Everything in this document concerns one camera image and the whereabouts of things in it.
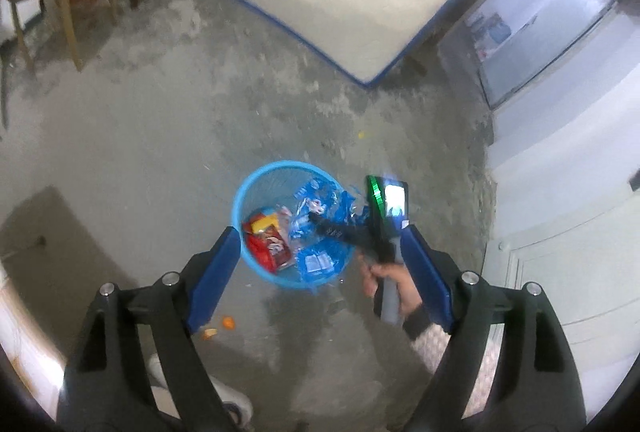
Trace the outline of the person's right hand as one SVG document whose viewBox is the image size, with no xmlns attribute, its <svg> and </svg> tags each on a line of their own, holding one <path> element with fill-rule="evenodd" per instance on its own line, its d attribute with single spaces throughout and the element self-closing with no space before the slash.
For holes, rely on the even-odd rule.
<svg viewBox="0 0 640 432">
<path fill-rule="evenodd" d="M 395 284 L 399 296 L 399 315 L 401 318 L 408 317 L 422 304 L 418 289 L 405 265 L 369 263 L 363 256 L 360 256 L 359 267 L 363 293 L 369 299 L 374 298 L 379 280 L 391 280 Z"/>
</svg>

